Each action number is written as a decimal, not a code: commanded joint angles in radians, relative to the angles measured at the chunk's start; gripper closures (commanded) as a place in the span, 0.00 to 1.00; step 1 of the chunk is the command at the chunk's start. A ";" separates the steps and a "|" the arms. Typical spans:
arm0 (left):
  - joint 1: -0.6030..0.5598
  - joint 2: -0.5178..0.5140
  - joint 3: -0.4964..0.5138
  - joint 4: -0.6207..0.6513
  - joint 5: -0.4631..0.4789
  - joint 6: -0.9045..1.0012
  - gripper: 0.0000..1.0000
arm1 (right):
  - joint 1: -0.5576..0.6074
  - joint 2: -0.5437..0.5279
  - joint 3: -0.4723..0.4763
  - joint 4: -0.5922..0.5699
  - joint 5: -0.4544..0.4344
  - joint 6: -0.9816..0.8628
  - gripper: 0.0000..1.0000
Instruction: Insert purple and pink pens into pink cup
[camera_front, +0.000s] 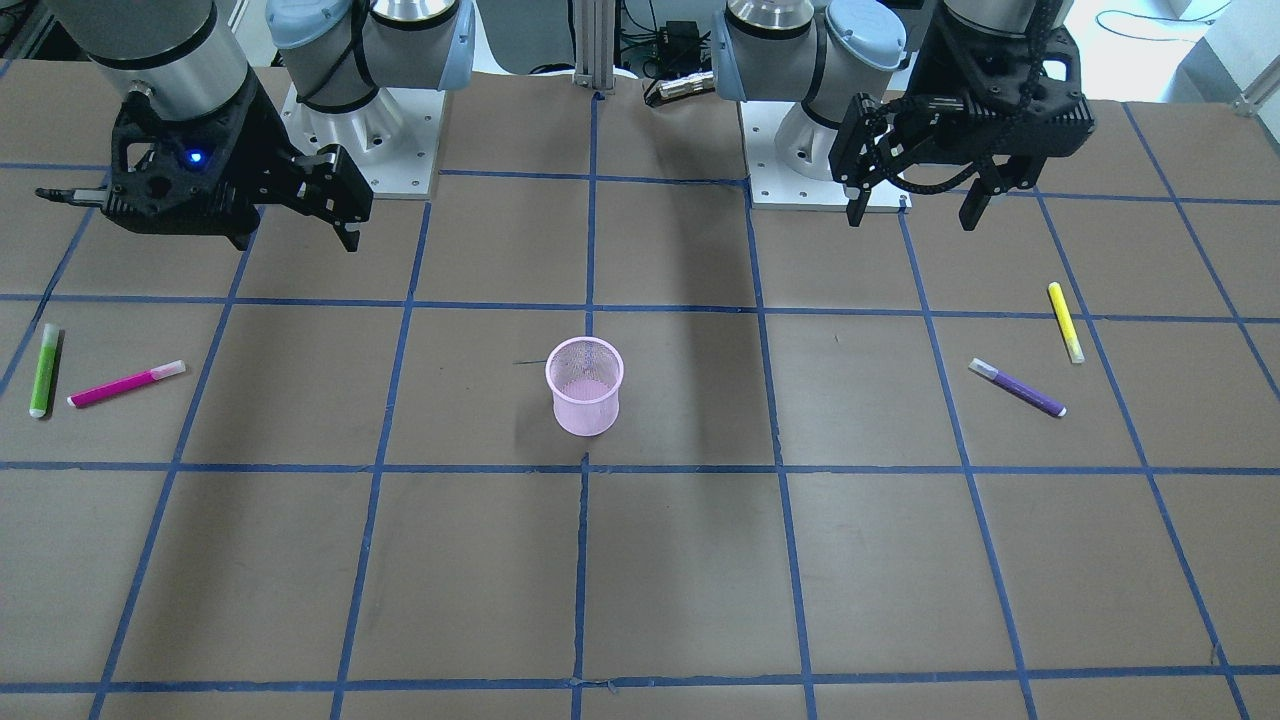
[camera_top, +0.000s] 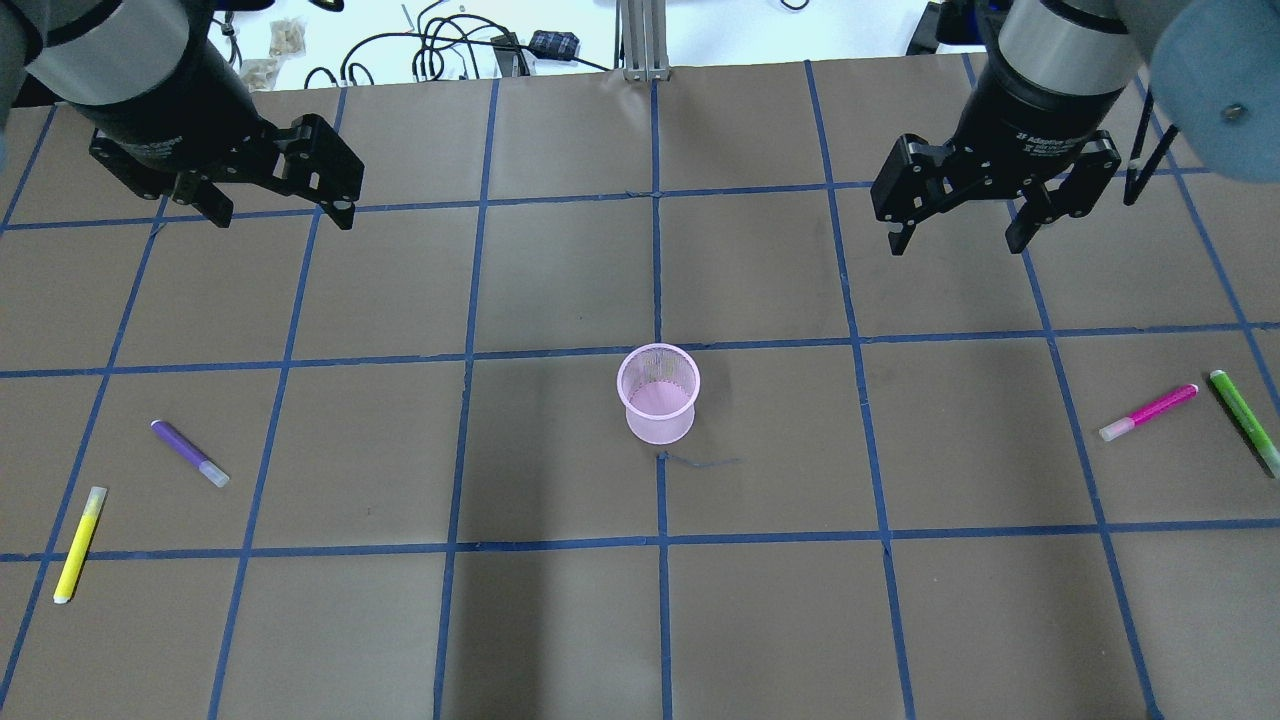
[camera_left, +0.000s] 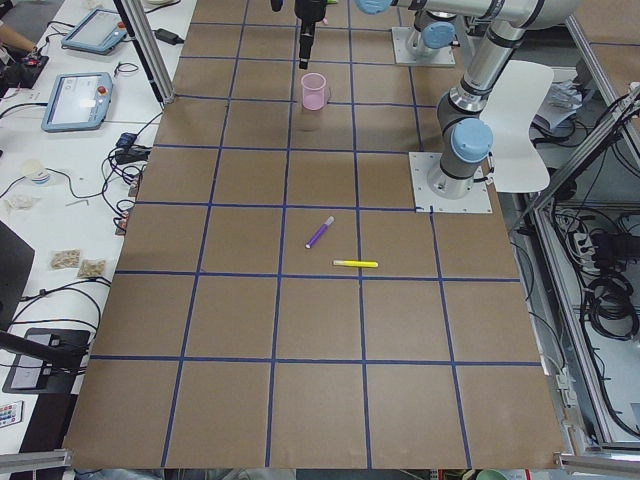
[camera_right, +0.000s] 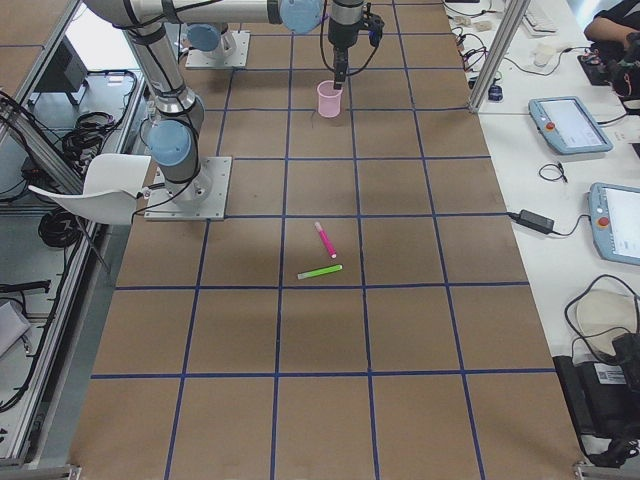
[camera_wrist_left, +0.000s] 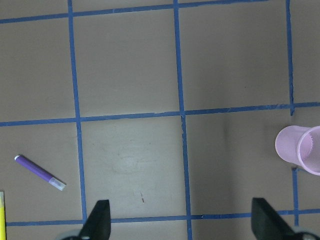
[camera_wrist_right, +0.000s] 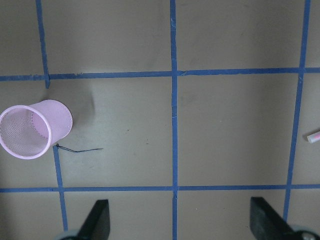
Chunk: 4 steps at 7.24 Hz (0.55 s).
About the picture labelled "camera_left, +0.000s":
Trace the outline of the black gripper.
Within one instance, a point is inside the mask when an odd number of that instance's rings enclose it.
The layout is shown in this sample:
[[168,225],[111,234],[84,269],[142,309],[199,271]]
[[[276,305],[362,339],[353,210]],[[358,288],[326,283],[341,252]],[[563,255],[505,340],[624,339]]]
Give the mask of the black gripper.
[[299,32],[299,69],[307,69],[315,38],[315,24],[326,15],[326,0],[295,0],[294,13],[302,22]]

